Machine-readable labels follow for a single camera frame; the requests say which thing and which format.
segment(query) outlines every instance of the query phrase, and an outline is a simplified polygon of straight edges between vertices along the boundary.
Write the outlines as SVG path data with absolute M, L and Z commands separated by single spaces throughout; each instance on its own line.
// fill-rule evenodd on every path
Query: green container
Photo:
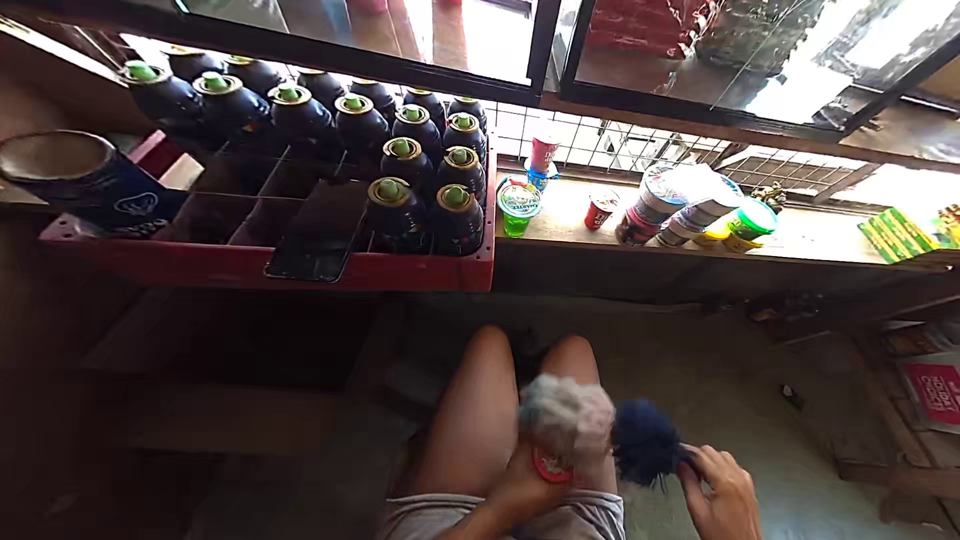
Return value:
M 540 213 L 540 192 L 526 179 L 508 178 L 496 193 L 496 205 L 503 212 L 503 232 L 520 238 L 530 220 Z
M 740 238 L 754 241 L 777 229 L 777 215 L 766 203 L 746 197 L 728 227 Z

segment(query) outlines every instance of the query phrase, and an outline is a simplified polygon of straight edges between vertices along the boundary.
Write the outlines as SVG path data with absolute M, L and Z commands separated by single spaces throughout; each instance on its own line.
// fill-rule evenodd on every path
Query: concrete floor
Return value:
M 882 524 L 883 491 L 834 474 L 830 452 L 882 462 L 892 447 L 833 344 L 773 348 L 742 316 L 704 316 L 696 306 L 452 294 L 418 296 L 395 319 L 381 319 L 374 334 L 400 338 L 386 347 L 392 357 L 374 360 L 384 360 L 376 363 L 396 392 L 429 405 L 469 334 L 488 322 L 533 329 L 541 344 L 571 331 L 589 339 L 615 402 L 653 400 L 684 440 L 728 450 L 753 474 L 767 540 L 946 538 L 930 527 Z M 780 396 L 781 382 L 805 397 L 803 412 Z M 370 538 L 406 440 L 420 426 L 363 399 L 344 398 L 341 409 L 315 455 L 229 459 L 191 538 Z M 665 492 L 621 491 L 631 539 L 696 537 L 676 479 Z

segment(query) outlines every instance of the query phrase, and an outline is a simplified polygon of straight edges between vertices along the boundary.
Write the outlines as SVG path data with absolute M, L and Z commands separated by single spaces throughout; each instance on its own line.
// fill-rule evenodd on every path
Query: gold bottle rim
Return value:
M 384 200 L 384 199 L 381 199 L 381 198 L 380 198 L 380 195 L 377 194 L 376 189 L 377 189 L 377 188 L 380 186 L 380 184 L 382 184 L 383 181 L 385 181 L 385 180 L 392 180 L 392 181 L 394 181 L 394 182 L 399 183 L 400 185 L 406 187 L 406 192 L 403 194 L 402 197 L 400 197 L 399 199 L 397 199 L 397 200 L 395 200 L 395 201 L 386 201 L 386 200 Z M 403 179 L 397 178 L 396 176 L 385 176 L 385 177 L 383 177 L 383 178 L 378 178 L 378 179 L 374 180 L 374 181 L 370 184 L 370 186 L 367 187 L 367 198 L 370 199 L 371 201 L 373 201 L 374 203 L 377 203 L 377 204 L 380 205 L 381 207 L 387 207 L 387 208 L 395 209 L 395 208 L 398 208 L 398 207 L 403 206 L 403 204 L 406 203 L 407 200 L 410 199 L 410 194 L 411 194 L 412 192 L 413 192 L 413 190 L 410 188 L 410 185 L 407 184 L 406 181 L 404 181 Z
M 190 57 L 195 55 L 205 55 L 204 49 L 187 47 L 186 45 L 171 45 L 163 50 L 163 54 L 174 57 Z
M 467 192 L 467 195 L 470 196 L 470 201 L 469 201 L 469 203 L 467 203 L 467 204 L 465 204 L 465 205 L 463 205 L 463 206 L 461 206 L 461 207 L 459 207 L 459 208 L 454 208 L 454 207 L 449 206 L 449 205 L 446 203 L 446 201 L 444 200 L 444 195 L 447 193 L 447 191 L 448 191 L 451 187 L 455 187 L 455 186 L 462 188 L 464 191 Z M 463 213 L 463 212 L 466 212 L 467 210 L 473 208 L 473 205 L 476 204 L 476 197 L 474 197 L 473 194 L 470 193 L 470 190 L 469 190 L 465 185 L 463 185 L 463 184 L 447 184 L 447 185 L 445 185 L 445 186 L 443 186 L 443 187 L 441 187 L 440 189 L 437 190 L 437 204 L 440 205 L 441 207 L 443 207 L 443 209 L 445 209 L 445 210 L 447 210 L 447 211 L 451 211 L 451 212 L 454 212 L 454 213 Z
M 267 92 L 267 97 L 277 105 L 302 105 L 313 99 L 313 94 L 311 94 L 310 90 L 306 89 L 305 86 L 294 85 L 294 90 L 297 91 L 298 96 L 296 101 L 280 99 L 280 85 L 271 88 L 270 91 Z
M 403 115 L 404 107 L 416 107 L 417 109 L 420 109 L 420 112 L 422 112 L 423 115 L 420 117 L 419 120 L 411 120 Z M 420 124 L 425 124 L 428 121 L 430 121 L 430 111 L 425 109 L 424 107 L 421 107 L 420 105 L 417 105 L 416 103 L 408 103 L 400 106 L 399 109 L 394 111 L 394 116 L 396 116 L 396 119 L 399 120 L 400 122 L 403 122 L 404 124 L 410 124 L 411 126 L 419 126 Z
M 360 94 L 353 94 L 353 95 L 359 98 L 361 102 L 363 102 L 362 108 L 358 110 L 348 109 L 347 106 L 345 105 L 348 98 L 348 94 L 338 97 L 337 100 L 333 102 L 333 107 L 336 108 L 336 110 L 342 112 L 343 114 L 363 114 L 364 112 L 370 112 L 371 110 L 373 110 L 373 101 L 371 101 L 369 97 L 362 96 Z
M 454 161 L 453 158 L 450 157 L 450 154 L 451 154 L 454 150 L 458 150 L 458 149 L 466 150 L 467 153 L 468 153 L 468 155 L 470 156 L 470 160 L 467 161 L 466 163 L 464 163 L 463 165 L 461 165 L 460 163 Z M 477 155 L 476 150 L 473 150 L 473 149 L 470 148 L 469 146 L 451 146 L 451 147 L 449 147 L 449 148 L 446 149 L 446 155 L 444 155 L 444 161 L 446 161 L 446 164 L 447 164 L 447 165 L 450 165 L 451 167 L 454 167 L 454 168 L 457 168 L 457 169 L 463 169 L 463 170 L 470 170 L 470 169 L 476 167 L 476 166 L 477 166 L 477 163 L 480 162 L 480 156 Z
M 224 88 L 224 89 L 222 89 L 222 90 L 210 90 L 210 89 L 208 89 L 206 86 L 204 86 L 204 78 L 203 78 L 203 77 L 197 77 L 197 79 L 194 80 L 194 82 L 193 82 L 193 89 L 197 90 L 198 92 L 200 92 L 201 94 L 204 94 L 204 95 L 208 95 L 208 96 L 220 96 L 220 95 L 224 95 L 224 94 L 229 94 L 229 93 L 231 93 L 231 92 L 235 92 L 235 91 L 237 91 L 237 90 L 239 90 L 240 88 L 243 87 L 243 81 L 241 81 L 241 80 L 240 80 L 239 78 L 237 78 L 237 77 L 234 77 L 234 76 L 232 76 L 232 75 L 221 75 L 221 77 L 223 77 L 223 78 L 227 81 L 227 83 L 228 83 L 227 87 Z
M 410 144 L 410 146 L 413 148 L 413 152 L 411 152 L 409 156 L 398 156 L 397 154 L 394 153 L 394 149 L 392 147 L 394 143 L 397 142 L 399 139 L 403 139 L 407 141 Z M 409 136 L 396 136 L 388 140 L 387 142 L 383 143 L 383 154 L 386 156 L 390 156 L 392 158 L 397 158 L 400 161 L 413 160 L 422 153 L 423 153 L 423 147 L 420 146 L 420 143 L 418 143 L 415 139 L 410 138 Z
M 227 55 L 227 57 L 224 58 L 224 61 L 233 65 L 253 65 L 255 62 L 257 62 L 257 59 Z
M 162 83 L 173 76 L 173 72 L 170 71 L 169 69 L 163 69 L 158 65 L 152 65 L 152 64 L 149 64 L 149 65 L 154 71 L 159 73 L 159 75 L 157 75 L 155 79 L 151 79 L 150 81 L 140 81 L 139 79 L 134 79 L 133 77 L 130 76 L 130 69 L 127 66 L 124 66 L 124 68 L 120 70 L 120 77 L 122 77 L 123 82 L 127 83 L 128 85 L 149 86 L 149 85 L 155 85 L 157 83 Z
M 450 121 L 450 118 L 452 118 L 452 117 L 454 116 L 454 114 L 465 114 L 465 115 L 469 116 L 469 117 L 470 117 L 470 127 L 468 127 L 468 128 L 461 128 L 460 126 L 458 126 L 458 125 L 456 124 L 456 122 Z M 474 116 L 474 115 L 472 115 L 472 114 L 470 114 L 469 112 L 454 112 L 453 114 L 450 114 L 450 115 L 446 118 L 446 126 L 447 126 L 447 128 L 452 128 L 453 131 L 455 131 L 455 132 L 460 132 L 460 133 L 462 133 L 462 134 L 471 134 L 471 133 L 473 133 L 473 132 L 476 132 L 476 131 L 479 131 L 479 130 L 480 130 L 480 120 L 477 120 L 477 117 Z

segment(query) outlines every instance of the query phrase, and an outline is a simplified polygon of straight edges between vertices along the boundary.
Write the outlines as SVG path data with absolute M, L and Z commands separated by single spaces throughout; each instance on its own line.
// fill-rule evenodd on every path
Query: yellow container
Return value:
M 703 234 L 694 238 L 693 241 L 705 248 L 711 248 L 715 246 L 717 242 L 726 240 L 730 234 L 730 229 L 727 228 L 727 221 L 721 219 L 713 222 L 712 225 L 707 227 L 707 230 L 704 231 Z
M 734 253 L 747 253 L 754 248 L 762 248 L 763 242 L 744 240 L 737 236 L 736 233 L 730 233 L 730 236 L 727 236 L 723 241 L 723 245 L 727 246 L 727 249 Z

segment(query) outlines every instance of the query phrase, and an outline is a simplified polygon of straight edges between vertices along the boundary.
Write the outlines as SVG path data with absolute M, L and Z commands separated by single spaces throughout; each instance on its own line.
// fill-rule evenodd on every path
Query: blue fluffy ball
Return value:
M 652 403 L 620 404 L 613 427 L 613 457 L 620 477 L 644 487 L 677 472 L 686 458 L 673 423 Z

